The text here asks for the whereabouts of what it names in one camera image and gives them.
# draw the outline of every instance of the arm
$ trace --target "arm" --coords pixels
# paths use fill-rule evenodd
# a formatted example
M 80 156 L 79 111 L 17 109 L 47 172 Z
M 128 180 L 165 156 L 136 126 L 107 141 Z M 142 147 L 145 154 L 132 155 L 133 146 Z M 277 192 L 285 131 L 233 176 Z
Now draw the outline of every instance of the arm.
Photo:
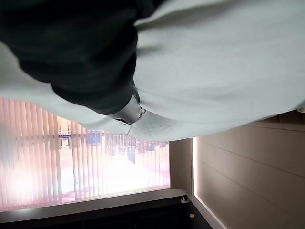
M 137 31 L 153 0 L 0 0 L 0 40 L 24 72 L 69 102 L 100 114 L 134 94 Z

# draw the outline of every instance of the bright window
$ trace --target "bright window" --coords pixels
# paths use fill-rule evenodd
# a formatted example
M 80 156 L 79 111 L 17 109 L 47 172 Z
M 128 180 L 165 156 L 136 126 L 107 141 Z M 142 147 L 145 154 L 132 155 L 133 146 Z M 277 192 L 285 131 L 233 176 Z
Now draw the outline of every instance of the bright window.
M 0 99 L 0 211 L 169 187 L 168 142 L 87 130 Z

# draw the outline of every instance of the beige wall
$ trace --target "beige wall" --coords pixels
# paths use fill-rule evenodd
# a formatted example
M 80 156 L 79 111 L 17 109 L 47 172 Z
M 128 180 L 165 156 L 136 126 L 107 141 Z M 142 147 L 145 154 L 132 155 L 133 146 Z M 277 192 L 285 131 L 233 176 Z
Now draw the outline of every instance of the beige wall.
M 185 190 L 192 199 L 192 139 L 169 142 L 171 188 Z
M 228 229 L 304 229 L 304 126 L 253 124 L 197 138 L 195 194 Z

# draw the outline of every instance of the wristwatch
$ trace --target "wristwatch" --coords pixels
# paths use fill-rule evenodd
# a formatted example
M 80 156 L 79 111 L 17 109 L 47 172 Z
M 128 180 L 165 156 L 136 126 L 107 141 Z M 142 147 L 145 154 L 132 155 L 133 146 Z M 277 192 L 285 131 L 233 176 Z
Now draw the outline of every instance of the wristwatch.
M 134 83 L 133 87 L 134 94 L 128 104 L 122 110 L 118 111 L 117 113 L 110 114 L 108 117 L 113 118 L 125 125 L 131 125 L 143 117 L 146 110 L 140 105 L 140 96 Z

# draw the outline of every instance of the vertical blinds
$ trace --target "vertical blinds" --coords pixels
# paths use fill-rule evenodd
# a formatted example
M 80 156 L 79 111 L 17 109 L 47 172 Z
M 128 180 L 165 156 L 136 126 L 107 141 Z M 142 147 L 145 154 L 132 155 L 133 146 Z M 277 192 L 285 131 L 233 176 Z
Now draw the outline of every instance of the vertical blinds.
M 0 211 L 169 188 L 168 142 L 92 131 L 0 99 Z

